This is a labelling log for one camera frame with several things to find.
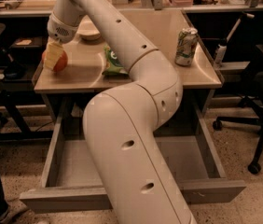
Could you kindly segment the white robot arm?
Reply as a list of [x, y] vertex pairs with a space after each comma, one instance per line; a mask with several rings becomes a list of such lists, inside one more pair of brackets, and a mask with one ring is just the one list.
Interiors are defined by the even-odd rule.
[[163, 53], [106, 0], [57, 0], [48, 21], [45, 66], [60, 58], [90, 17], [131, 81], [87, 104], [89, 152], [119, 224], [197, 224], [153, 132], [178, 109], [180, 76]]

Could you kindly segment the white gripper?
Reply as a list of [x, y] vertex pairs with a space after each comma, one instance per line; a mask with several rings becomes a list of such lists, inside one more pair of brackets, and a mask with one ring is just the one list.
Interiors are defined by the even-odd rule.
[[78, 26], [78, 16], [66, 16], [62, 19], [58, 18], [55, 13], [49, 16], [48, 36], [55, 41], [47, 43], [43, 59], [43, 64], [46, 68], [50, 70], [55, 69], [64, 52], [62, 44], [69, 43], [74, 39]]

